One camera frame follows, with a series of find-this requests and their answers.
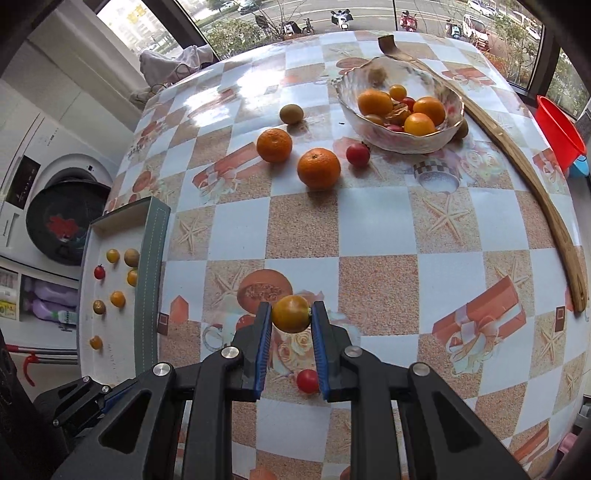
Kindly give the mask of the white washing machine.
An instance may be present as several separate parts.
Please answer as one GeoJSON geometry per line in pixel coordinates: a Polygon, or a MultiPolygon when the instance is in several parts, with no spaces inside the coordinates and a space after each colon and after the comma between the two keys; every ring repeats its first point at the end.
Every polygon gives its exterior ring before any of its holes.
{"type": "Polygon", "coordinates": [[[1,255],[77,280],[117,165],[1,84],[1,255]]]}

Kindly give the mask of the green kiwi fruit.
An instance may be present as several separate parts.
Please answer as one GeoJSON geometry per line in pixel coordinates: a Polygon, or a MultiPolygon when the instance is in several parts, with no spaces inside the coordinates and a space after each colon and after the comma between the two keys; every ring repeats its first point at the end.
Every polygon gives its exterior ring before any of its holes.
{"type": "Polygon", "coordinates": [[[287,104],[280,109],[280,120],[287,125],[296,125],[304,120],[304,110],[297,104],[287,104]]]}

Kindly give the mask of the yellow-green tomato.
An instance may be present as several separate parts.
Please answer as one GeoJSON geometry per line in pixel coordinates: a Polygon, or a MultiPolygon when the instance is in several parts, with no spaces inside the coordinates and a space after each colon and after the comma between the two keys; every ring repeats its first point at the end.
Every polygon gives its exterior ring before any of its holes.
{"type": "Polygon", "coordinates": [[[286,296],[273,305],[271,320],[274,327],[284,333],[301,333],[310,326],[311,307],[304,297],[286,296]]]}

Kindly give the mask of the red plastic bucket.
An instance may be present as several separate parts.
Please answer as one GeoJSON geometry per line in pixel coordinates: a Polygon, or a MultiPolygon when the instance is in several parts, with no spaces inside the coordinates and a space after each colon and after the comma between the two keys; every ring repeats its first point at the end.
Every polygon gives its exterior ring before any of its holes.
{"type": "Polygon", "coordinates": [[[541,95],[536,100],[535,119],[565,172],[579,157],[586,155],[586,145],[575,124],[554,102],[541,95]]]}

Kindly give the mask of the cloth pile by window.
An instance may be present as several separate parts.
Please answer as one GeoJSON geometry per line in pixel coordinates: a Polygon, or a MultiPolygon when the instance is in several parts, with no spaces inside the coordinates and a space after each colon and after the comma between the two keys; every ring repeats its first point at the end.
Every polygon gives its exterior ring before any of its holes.
{"type": "Polygon", "coordinates": [[[145,50],[139,56],[139,64],[147,86],[133,91],[129,101],[137,108],[143,108],[160,91],[214,64],[214,61],[213,50],[208,45],[191,45],[176,57],[145,50]]]}

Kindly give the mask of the long wooden board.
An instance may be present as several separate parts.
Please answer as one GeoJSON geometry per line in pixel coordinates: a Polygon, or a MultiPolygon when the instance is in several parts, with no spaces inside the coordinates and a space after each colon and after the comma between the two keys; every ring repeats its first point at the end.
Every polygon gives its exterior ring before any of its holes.
{"type": "Polygon", "coordinates": [[[385,56],[410,63],[419,70],[433,75],[446,87],[462,97],[465,104],[465,111],[504,153],[538,202],[561,258],[565,276],[568,280],[573,311],[575,313],[584,313],[588,302],[588,287],[586,275],[579,262],[577,250],[567,226],[525,154],[510,135],[483,108],[466,96],[459,87],[436,73],[421,60],[403,52],[396,44],[393,34],[380,36],[378,38],[378,44],[385,56]]]}

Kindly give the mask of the orange in bowl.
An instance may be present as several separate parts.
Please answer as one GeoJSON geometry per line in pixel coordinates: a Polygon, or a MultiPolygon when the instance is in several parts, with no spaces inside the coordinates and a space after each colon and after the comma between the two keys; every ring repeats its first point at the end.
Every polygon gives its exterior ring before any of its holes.
{"type": "Polygon", "coordinates": [[[394,103],[390,95],[386,92],[368,89],[363,91],[356,99],[358,107],[363,116],[378,115],[386,117],[394,108],[394,103]]]}

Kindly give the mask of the white shallow box tray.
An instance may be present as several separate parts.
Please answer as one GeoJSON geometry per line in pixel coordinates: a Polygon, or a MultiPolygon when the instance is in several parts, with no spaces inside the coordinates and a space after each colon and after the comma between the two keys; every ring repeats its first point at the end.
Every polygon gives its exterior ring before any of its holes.
{"type": "Polygon", "coordinates": [[[170,208],[156,198],[122,206],[92,222],[79,284],[81,373],[115,386],[158,357],[157,321],[170,208]],[[102,265],[106,276],[94,278],[102,265]]]}

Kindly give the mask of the orange mandarin on table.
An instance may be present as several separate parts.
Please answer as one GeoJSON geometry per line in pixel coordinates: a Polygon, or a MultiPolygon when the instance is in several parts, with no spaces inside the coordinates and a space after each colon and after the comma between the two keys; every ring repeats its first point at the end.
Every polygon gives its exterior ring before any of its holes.
{"type": "Polygon", "coordinates": [[[334,152],[325,148],[308,150],[297,162],[297,176],[308,189],[328,190],[339,181],[342,167],[334,152]]]}

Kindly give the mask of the purple detergent bottle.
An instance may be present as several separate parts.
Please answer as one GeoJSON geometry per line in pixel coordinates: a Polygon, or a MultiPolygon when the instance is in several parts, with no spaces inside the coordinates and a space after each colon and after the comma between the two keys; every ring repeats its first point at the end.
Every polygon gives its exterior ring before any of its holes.
{"type": "Polygon", "coordinates": [[[71,287],[34,280],[32,290],[40,300],[67,307],[75,307],[78,304],[78,292],[71,287]]]}

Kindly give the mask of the red cherry tomato on table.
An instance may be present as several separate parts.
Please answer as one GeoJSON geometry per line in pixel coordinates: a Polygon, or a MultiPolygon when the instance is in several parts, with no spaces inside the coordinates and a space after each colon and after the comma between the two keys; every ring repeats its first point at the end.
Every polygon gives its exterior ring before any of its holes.
{"type": "Polygon", "coordinates": [[[304,369],[298,372],[297,389],[307,395],[314,395],[320,392],[320,384],[318,384],[318,373],[314,369],[304,369]]]}

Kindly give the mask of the blue plastic basin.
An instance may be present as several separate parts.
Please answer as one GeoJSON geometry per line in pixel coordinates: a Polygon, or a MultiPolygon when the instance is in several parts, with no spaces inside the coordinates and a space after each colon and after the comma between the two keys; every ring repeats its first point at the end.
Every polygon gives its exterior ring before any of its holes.
{"type": "Polygon", "coordinates": [[[570,178],[585,178],[590,175],[588,159],[580,155],[569,167],[568,176],[570,178]]]}

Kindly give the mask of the red cherry tomato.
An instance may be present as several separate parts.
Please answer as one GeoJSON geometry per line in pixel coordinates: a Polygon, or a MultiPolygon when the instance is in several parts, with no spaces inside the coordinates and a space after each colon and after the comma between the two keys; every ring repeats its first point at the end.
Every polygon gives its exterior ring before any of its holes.
{"type": "Polygon", "coordinates": [[[307,395],[314,395],[320,392],[320,384],[318,384],[318,373],[314,369],[304,369],[298,372],[297,389],[307,395]]]}
{"type": "Polygon", "coordinates": [[[102,265],[97,265],[94,268],[93,275],[95,279],[102,281],[106,276],[104,267],[102,265]]]}

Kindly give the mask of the glass fruit bowl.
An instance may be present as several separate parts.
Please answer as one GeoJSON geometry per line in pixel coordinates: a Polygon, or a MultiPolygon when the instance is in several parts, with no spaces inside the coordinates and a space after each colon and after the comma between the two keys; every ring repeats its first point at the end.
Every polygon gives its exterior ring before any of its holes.
{"type": "Polygon", "coordinates": [[[363,140],[400,154],[429,154],[447,145],[464,119],[460,95],[433,75],[385,56],[353,67],[332,81],[346,120],[363,140]],[[386,92],[393,111],[386,117],[360,112],[365,90],[386,92]]]}

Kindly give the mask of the red tomato near board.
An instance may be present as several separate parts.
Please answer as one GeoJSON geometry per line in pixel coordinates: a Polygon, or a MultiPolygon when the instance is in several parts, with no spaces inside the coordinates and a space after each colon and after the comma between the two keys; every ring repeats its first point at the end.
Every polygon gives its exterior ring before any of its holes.
{"type": "Polygon", "coordinates": [[[346,149],[346,159],[353,167],[367,167],[370,163],[370,148],[363,142],[353,143],[346,149]]]}

